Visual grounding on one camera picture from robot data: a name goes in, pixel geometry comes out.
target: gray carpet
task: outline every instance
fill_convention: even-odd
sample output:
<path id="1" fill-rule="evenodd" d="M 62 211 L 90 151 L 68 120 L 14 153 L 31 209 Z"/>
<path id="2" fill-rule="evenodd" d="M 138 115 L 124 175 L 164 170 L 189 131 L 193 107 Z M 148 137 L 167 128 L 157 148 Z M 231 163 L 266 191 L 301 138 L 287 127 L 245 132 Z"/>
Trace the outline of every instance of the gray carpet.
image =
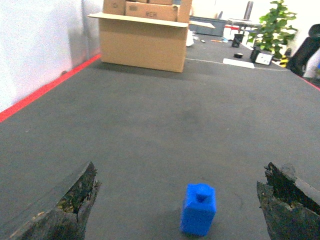
<path id="1" fill-rule="evenodd" d="M 221 64 L 250 51 L 202 38 L 183 73 L 97 60 L 0 123 L 0 224 L 91 160 L 102 186 L 87 240 L 187 239 L 180 210 L 198 182 L 217 198 L 204 239 L 269 239 L 263 166 L 292 163 L 320 189 L 320 92 L 275 65 Z"/>

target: gray bin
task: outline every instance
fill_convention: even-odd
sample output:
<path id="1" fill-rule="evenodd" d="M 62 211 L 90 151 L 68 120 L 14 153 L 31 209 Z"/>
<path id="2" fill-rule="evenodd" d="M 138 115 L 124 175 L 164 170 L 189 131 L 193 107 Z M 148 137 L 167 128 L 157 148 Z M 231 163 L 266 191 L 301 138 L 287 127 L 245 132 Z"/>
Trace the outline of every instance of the gray bin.
<path id="1" fill-rule="evenodd" d="M 212 36 L 223 36 L 225 25 L 227 20 L 221 19 L 213 19 L 213 18 L 206 18 L 206 17 L 199 17 L 199 16 L 190 16 L 190 20 L 202 22 L 202 23 L 210 23 L 215 28 L 209 28 L 205 26 L 197 26 L 190 24 L 189 29 L 191 31 L 195 31 L 197 34 L 205 34 L 205 35 L 212 35 Z"/>

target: blue foam cube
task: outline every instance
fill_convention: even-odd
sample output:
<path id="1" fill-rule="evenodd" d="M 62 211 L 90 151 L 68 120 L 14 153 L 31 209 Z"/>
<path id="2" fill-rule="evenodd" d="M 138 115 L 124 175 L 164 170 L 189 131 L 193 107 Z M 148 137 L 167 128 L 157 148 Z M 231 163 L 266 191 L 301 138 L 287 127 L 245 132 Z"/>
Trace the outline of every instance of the blue foam cube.
<path id="1" fill-rule="evenodd" d="M 215 214 L 215 189 L 205 183 L 188 184 L 181 212 L 181 232 L 206 236 Z"/>

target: stacked cardboard box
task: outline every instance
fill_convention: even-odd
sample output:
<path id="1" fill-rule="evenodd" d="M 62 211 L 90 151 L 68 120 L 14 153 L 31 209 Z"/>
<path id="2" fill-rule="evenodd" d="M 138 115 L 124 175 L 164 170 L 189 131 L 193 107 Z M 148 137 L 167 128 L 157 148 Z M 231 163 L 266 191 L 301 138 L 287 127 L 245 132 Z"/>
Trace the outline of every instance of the stacked cardboard box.
<path id="1" fill-rule="evenodd" d="M 179 5 L 173 0 L 107 0 L 103 13 L 176 22 Z"/>
<path id="2" fill-rule="evenodd" d="M 104 0 L 88 16 L 99 19 L 101 61 L 181 73 L 192 0 L 139 1 Z"/>

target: green plant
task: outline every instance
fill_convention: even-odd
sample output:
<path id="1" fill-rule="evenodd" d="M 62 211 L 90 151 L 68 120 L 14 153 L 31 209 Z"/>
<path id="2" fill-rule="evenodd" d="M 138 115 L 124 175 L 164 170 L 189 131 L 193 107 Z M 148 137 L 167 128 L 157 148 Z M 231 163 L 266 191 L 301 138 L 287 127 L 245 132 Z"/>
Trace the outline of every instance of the green plant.
<path id="1" fill-rule="evenodd" d="M 270 12 L 260 17 L 261 29 L 255 39 L 255 45 L 262 50 L 272 52 L 276 58 L 281 58 L 282 45 L 288 45 L 288 41 L 294 39 L 296 28 L 288 24 L 288 21 L 296 19 L 296 13 L 288 11 L 284 0 L 270 2 L 276 4 Z M 249 34 L 249 41 L 253 42 L 255 33 Z"/>

